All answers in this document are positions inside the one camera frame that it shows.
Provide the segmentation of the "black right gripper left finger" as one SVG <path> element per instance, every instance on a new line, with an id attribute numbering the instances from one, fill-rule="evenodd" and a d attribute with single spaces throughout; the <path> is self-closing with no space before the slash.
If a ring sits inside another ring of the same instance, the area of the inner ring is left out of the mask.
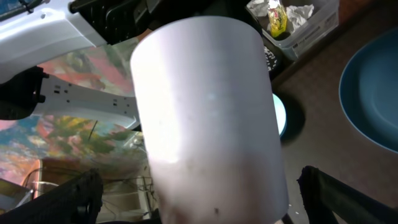
<path id="1" fill-rule="evenodd" d="M 102 178 L 96 169 L 90 169 L 2 214 L 1 224 L 95 224 L 102 194 Z"/>

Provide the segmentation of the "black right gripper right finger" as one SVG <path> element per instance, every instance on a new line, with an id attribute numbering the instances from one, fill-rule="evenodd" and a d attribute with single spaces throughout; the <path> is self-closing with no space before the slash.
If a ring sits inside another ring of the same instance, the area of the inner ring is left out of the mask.
<path id="1" fill-rule="evenodd" d="M 310 223 L 397 223 L 397 210 L 355 190 L 319 169 L 306 166 L 297 180 Z"/>

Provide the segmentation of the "light blue bowl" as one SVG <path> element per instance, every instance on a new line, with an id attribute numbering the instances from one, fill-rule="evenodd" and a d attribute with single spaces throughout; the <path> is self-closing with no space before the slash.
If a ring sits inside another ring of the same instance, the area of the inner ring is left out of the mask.
<path id="1" fill-rule="evenodd" d="M 278 132 L 279 136 L 281 137 L 284 134 L 287 125 L 287 113 L 282 100 L 274 93 L 272 94 L 272 96 L 274 100 L 274 108 L 277 119 Z"/>

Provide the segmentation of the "pink cup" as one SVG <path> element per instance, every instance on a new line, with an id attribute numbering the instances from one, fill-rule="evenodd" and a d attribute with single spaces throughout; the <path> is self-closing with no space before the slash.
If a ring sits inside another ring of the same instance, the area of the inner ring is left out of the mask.
<path id="1" fill-rule="evenodd" d="M 260 34 L 221 16 L 157 29 L 130 59 L 162 223 L 275 223 L 289 197 Z"/>

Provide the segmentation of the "white tissue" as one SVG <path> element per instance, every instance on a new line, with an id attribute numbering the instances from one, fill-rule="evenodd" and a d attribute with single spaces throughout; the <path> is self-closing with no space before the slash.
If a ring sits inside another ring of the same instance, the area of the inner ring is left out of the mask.
<path id="1" fill-rule="evenodd" d="M 298 28 L 303 26 L 312 16 L 314 5 L 304 6 L 288 6 L 286 8 L 287 14 L 287 31 L 293 34 Z"/>
<path id="2" fill-rule="evenodd" d="M 266 17 L 268 14 L 268 6 L 268 0 L 251 0 L 246 5 L 246 7 L 256 17 Z"/>

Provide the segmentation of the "yellow snack wrapper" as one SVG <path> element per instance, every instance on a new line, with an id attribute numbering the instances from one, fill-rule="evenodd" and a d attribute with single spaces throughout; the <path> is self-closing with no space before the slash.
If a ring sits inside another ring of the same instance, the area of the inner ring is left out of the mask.
<path id="1" fill-rule="evenodd" d="M 268 16 L 272 37 L 278 37 L 287 29 L 287 14 L 280 0 L 269 0 Z"/>

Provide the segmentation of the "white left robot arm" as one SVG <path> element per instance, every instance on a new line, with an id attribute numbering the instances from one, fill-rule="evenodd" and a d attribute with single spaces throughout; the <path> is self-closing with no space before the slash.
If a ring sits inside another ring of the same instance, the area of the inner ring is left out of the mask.
<path id="1" fill-rule="evenodd" d="M 1 119 L 139 125 L 128 70 L 147 1 L 2 1 Z"/>

